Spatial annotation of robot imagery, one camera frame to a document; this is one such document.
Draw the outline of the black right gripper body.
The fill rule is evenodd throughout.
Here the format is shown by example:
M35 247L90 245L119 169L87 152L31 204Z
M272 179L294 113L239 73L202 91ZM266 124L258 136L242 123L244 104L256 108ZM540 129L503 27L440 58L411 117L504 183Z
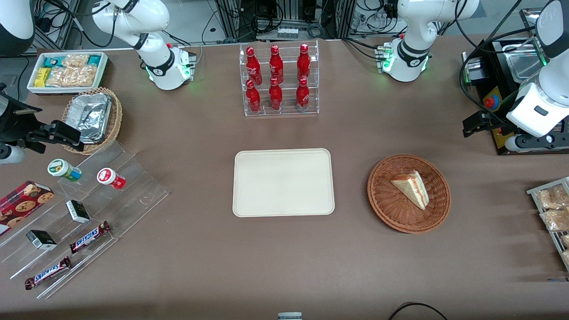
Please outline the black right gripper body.
M2 143L17 141L35 129L35 108L21 103L1 89L0 92L0 140Z

